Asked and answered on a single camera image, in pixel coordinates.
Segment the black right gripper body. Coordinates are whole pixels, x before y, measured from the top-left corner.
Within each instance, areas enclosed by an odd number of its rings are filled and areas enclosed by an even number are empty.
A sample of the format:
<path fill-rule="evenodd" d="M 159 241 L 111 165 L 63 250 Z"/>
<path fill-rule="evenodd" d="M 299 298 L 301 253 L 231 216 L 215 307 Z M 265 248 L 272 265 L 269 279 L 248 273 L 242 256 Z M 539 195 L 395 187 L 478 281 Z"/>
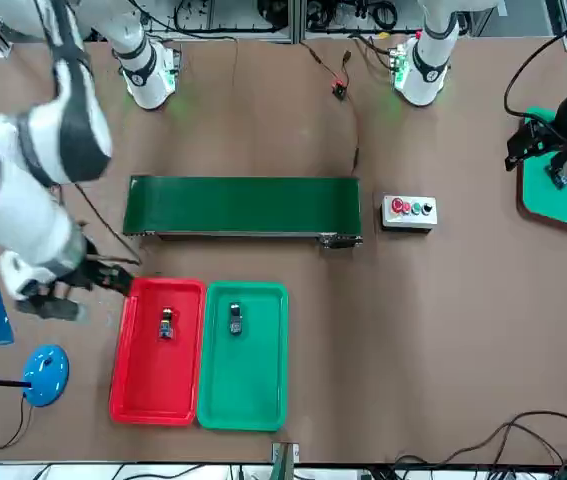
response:
<path fill-rule="evenodd" d="M 100 269 L 100 262 L 92 258 L 92 255 L 96 255 L 97 253 L 98 251 L 94 243 L 90 239 L 85 238 L 85 250 L 80 258 L 80 262 L 70 269 L 61 269 L 60 275 L 58 275 L 52 283 L 65 284 L 70 289 L 79 288 L 92 291 L 96 286 Z"/>

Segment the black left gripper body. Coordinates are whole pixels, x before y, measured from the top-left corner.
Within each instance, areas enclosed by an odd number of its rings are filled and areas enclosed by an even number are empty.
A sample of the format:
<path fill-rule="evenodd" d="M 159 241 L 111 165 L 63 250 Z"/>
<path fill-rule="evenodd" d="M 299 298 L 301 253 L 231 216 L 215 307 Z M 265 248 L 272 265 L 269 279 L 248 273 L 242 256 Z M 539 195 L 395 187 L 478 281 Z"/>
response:
<path fill-rule="evenodd" d="M 528 118 L 526 124 L 531 129 L 527 150 L 567 149 L 567 117 L 537 115 L 535 118 Z"/>

